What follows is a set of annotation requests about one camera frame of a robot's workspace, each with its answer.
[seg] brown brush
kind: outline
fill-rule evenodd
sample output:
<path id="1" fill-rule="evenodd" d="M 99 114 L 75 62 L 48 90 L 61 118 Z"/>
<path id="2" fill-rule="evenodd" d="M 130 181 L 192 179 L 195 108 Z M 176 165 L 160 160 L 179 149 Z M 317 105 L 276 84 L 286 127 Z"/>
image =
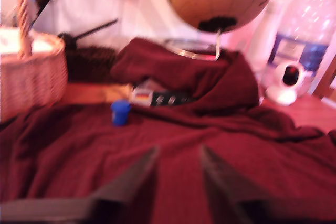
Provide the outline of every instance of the brown brush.
<path id="1" fill-rule="evenodd" d="M 69 82 L 111 83 L 110 69 L 115 61 L 113 48 L 87 47 L 66 51 Z"/>

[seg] globe stand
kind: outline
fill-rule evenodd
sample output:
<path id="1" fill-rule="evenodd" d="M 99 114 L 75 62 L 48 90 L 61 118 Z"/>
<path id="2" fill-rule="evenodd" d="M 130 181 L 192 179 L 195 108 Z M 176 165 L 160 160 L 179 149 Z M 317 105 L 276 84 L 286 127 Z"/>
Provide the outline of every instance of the globe stand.
<path id="1" fill-rule="evenodd" d="M 216 55 L 205 55 L 205 54 L 197 54 L 194 52 L 190 52 L 181 48 L 174 47 L 170 45 L 171 42 L 173 42 L 173 39 L 168 39 L 164 42 L 164 47 L 169 50 L 170 52 L 173 52 L 177 55 L 181 55 L 184 57 L 188 57 L 195 60 L 208 60 L 208 61 L 216 61 L 219 59 L 221 53 L 220 53 L 220 43 L 221 43 L 221 34 L 222 31 L 219 30 L 216 34 Z M 193 40 L 175 40 L 175 41 L 182 41 L 182 42 L 194 42 Z"/>

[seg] wooden surface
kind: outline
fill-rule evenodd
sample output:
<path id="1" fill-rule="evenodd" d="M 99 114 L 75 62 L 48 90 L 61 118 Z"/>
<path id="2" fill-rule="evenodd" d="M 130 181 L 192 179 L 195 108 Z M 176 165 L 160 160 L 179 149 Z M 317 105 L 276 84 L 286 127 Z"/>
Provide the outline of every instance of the wooden surface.
<path id="1" fill-rule="evenodd" d="M 115 100 L 128 100 L 132 86 L 68 84 L 62 104 L 93 104 L 112 103 Z M 290 115 L 296 126 L 315 126 L 328 133 L 336 129 L 336 109 L 330 107 L 318 98 L 304 95 L 291 106 L 279 106 L 267 99 L 263 105 Z"/>
<path id="2" fill-rule="evenodd" d="M 321 102 L 317 97 L 306 94 L 291 106 L 279 106 L 267 98 L 262 104 L 290 115 L 296 126 L 315 126 L 326 133 L 336 129 L 336 109 Z"/>
<path id="3" fill-rule="evenodd" d="M 320 99 L 326 97 L 336 102 L 335 90 L 330 88 L 330 85 L 334 81 L 335 77 L 336 77 L 336 56 L 330 63 L 320 83 L 316 87 L 314 95 L 316 95 Z"/>
<path id="4" fill-rule="evenodd" d="M 112 103 L 116 100 L 128 100 L 132 85 L 117 84 L 75 84 L 67 86 L 61 104 L 95 104 Z"/>

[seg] blue label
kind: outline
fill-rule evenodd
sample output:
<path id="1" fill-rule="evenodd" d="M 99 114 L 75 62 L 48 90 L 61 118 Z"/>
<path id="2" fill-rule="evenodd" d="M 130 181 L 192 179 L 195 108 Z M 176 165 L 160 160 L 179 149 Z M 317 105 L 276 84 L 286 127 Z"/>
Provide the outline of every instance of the blue label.
<path id="1" fill-rule="evenodd" d="M 283 61 L 298 61 L 308 72 L 311 72 L 312 76 L 315 76 L 328 46 L 277 34 L 268 64 L 277 67 Z"/>

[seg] white security camera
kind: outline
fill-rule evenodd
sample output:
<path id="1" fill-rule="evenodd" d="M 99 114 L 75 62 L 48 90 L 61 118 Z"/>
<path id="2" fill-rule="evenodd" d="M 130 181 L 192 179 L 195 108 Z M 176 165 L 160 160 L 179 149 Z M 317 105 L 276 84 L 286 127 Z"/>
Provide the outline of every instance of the white security camera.
<path id="1" fill-rule="evenodd" d="M 296 89 L 303 84 L 305 68 L 295 61 L 281 63 L 273 75 L 272 85 L 266 90 L 266 96 L 284 106 L 296 101 Z"/>

